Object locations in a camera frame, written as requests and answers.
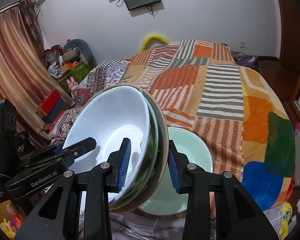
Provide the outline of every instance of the yellow cartoon character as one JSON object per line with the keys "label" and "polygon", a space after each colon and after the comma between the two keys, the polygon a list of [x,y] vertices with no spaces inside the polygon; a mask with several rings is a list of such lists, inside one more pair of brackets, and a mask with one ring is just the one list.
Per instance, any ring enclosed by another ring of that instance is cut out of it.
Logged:
{"label": "yellow cartoon character", "polygon": [[288,223],[292,216],[292,206],[290,205],[290,203],[284,202],[281,211],[283,217],[279,235],[281,236],[281,239],[284,239],[289,233]]}
{"label": "yellow cartoon character", "polygon": [[9,239],[14,239],[14,236],[16,235],[17,230],[14,228],[13,225],[11,225],[10,221],[6,221],[6,219],[3,219],[3,222],[0,224],[0,228],[2,231],[9,237]]}

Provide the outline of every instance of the stack of bowls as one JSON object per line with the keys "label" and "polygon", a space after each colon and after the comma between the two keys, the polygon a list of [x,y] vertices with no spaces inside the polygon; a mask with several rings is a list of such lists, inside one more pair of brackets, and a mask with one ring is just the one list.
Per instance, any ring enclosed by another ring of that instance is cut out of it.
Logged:
{"label": "stack of bowls", "polygon": [[[96,149],[76,159],[69,169],[75,173],[91,170],[119,150],[123,138],[129,138],[131,156],[125,185],[120,193],[108,194],[109,208],[126,212],[146,202],[163,177],[169,153],[167,125],[153,97],[133,85],[115,85],[97,93],[80,112],[64,147],[87,137],[95,138]],[[85,192],[80,210],[84,208]]]}

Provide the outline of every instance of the green storage bin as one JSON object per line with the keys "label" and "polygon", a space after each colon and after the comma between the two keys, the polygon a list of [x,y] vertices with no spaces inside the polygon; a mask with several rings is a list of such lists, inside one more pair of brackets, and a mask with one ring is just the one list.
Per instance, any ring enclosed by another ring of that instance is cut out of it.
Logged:
{"label": "green storage bin", "polygon": [[67,70],[61,77],[57,78],[57,82],[64,89],[64,91],[70,94],[71,91],[69,90],[67,79],[73,77],[74,80],[80,84],[92,69],[92,65],[85,65],[83,62],[80,62],[73,69]]}

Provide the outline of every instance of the brown bowl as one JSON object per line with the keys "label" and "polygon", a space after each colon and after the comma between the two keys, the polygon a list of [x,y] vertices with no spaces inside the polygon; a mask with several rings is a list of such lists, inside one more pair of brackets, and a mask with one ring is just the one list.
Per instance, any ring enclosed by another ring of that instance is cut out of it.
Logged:
{"label": "brown bowl", "polygon": [[[140,87],[135,86],[135,85],[129,85],[129,84],[119,84],[119,85],[114,85],[107,87],[103,89],[102,91],[98,92],[95,94],[88,102],[87,104],[93,100],[95,97],[98,95],[102,94],[103,92],[117,87],[117,86],[130,86],[134,87],[135,89],[140,89]],[[145,90],[142,89],[142,93],[145,96],[145,98],[149,101],[157,123],[158,123],[158,132],[159,132],[159,142],[158,142],[158,154],[157,154],[157,160],[154,164],[154,176],[149,179],[148,184],[146,189],[144,189],[137,197],[135,197],[133,200],[130,202],[126,203],[124,206],[117,208],[117,209],[112,209],[110,207],[110,212],[111,213],[122,213],[122,212],[127,212],[130,210],[133,210],[140,205],[142,205],[144,202],[146,202],[150,196],[155,192],[157,189],[162,176],[164,174],[165,168],[167,166],[167,161],[168,161],[168,155],[169,155],[169,134],[168,134],[168,128],[166,121],[164,119],[163,113],[161,108],[159,107],[158,103],[154,100],[154,98]]]}

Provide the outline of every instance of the blue patch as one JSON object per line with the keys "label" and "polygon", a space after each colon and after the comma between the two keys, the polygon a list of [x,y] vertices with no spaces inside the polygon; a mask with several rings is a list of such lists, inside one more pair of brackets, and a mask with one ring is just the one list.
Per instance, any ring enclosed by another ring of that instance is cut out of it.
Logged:
{"label": "blue patch", "polygon": [[263,211],[277,200],[282,182],[283,177],[265,171],[264,163],[249,162],[243,169],[242,184]]}

